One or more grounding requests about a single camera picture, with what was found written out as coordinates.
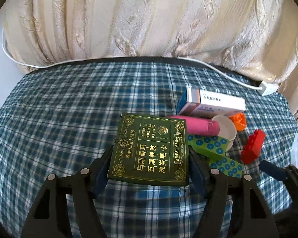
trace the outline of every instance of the silver screw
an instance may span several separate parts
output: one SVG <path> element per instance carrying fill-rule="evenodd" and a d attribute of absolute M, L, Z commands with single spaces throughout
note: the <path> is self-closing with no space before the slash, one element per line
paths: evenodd
<path fill-rule="evenodd" d="M 214 175 L 218 175 L 220 171 L 217 168 L 212 168 L 211 173 L 213 173 Z"/>
<path fill-rule="evenodd" d="M 52 181 L 52 180 L 55 179 L 55 177 L 56 177 L 55 174 L 50 174 L 50 175 L 48 176 L 48 179 L 49 179 L 50 181 Z"/>
<path fill-rule="evenodd" d="M 82 170 L 81 170 L 81 174 L 82 175 L 86 175 L 86 174 L 88 174 L 89 173 L 89 169 L 88 168 L 83 168 Z"/>
<path fill-rule="evenodd" d="M 244 179 L 246 181 L 250 181 L 252 179 L 252 176 L 250 176 L 250 175 L 244 175 Z"/>

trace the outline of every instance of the beige curtain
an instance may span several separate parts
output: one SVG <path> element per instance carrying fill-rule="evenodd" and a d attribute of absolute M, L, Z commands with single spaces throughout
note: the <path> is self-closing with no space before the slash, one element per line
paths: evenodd
<path fill-rule="evenodd" d="M 2 14 L 10 53 L 28 64 L 191 57 L 255 80 L 283 82 L 280 91 L 292 110 L 298 106 L 293 0 L 8 0 Z"/>

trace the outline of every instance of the pink bottle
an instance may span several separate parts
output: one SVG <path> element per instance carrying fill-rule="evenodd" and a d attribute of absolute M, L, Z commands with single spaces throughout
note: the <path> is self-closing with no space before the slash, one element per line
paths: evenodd
<path fill-rule="evenodd" d="M 217 136 L 220 132 L 220 126 L 217 121 L 204 118 L 194 118 L 190 116 L 176 115 L 167 116 L 169 118 L 184 119 L 187 122 L 188 134 Z"/>

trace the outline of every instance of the checkered cloth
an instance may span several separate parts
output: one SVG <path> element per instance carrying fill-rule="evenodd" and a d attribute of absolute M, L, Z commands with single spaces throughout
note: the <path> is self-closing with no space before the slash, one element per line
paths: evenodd
<path fill-rule="evenodd" d="M 100 157 L 113 144 L 122 112 L 175 115 L 188 86 L 245 99 L 247 128 L 238 132 L 229 157 L 239 160 L 249 135 L 262 129 L 266 139 L 260 160 L 277 166 L 290 163 L 298 125 L 279 93 L 261 97 L 198 67 L 135 62 L 63 65 L 24 76 L 0 110 L 3 226 L 19 237 L 47 176 L 72 175 Z M 259 160 L 245 166 L 244 173 L 258 182 L 273 213 L 287 208 L 291 200 L 284 185 L 260 173 L 258 164 Z M 79 237 L 71 196 L 68 205 L 73 235 Z M 191 182 L 188 187 L 158 187 L 109 180 L 95 205 L 108 237 L 190 237 L 205 200 Z M 230 210 L 228 199 L 221 237 L 227 233 Z"/>

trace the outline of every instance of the green block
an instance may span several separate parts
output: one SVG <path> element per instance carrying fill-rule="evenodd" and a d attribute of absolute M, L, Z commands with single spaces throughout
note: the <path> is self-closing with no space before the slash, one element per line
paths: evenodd
<path fill-rule="evenodd" d="M 209 159 L 209 166 L 211 168 L 217 168 L 227 176 L 233 176 L 241 178 L 243 174 L 243 165 L 239 162 L 223 156 L 221 160 Z"/>
<path fill-rule="evenodd" d="M 221 160 L 225 156 L 229 140 L 220 136 L 201 136 L 188 134 L 188 145 L 199 154 L 214 160 Z"/>

